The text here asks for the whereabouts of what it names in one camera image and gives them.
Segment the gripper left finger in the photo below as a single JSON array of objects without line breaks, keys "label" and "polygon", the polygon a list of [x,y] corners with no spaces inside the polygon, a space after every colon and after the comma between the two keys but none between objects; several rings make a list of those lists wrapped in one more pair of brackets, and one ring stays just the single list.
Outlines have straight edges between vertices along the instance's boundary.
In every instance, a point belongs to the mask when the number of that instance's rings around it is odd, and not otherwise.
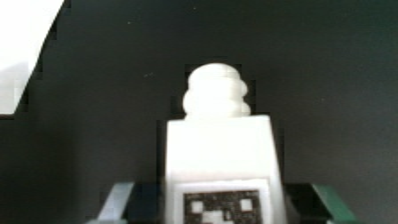
[{"label": "gripper left finger", "polygon": [[159,185],[135,182],[115,183],[97,217],[85,224],[161,224]]}]

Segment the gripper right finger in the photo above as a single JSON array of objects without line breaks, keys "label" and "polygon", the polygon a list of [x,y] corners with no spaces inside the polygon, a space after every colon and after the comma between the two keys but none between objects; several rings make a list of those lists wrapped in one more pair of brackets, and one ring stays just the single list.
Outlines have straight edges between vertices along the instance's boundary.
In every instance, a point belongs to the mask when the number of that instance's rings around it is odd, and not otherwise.
[{"label": "gripper right finger", "polygon": [[287,183],[284,196],[287,224],[362,224],[330,186]]}]

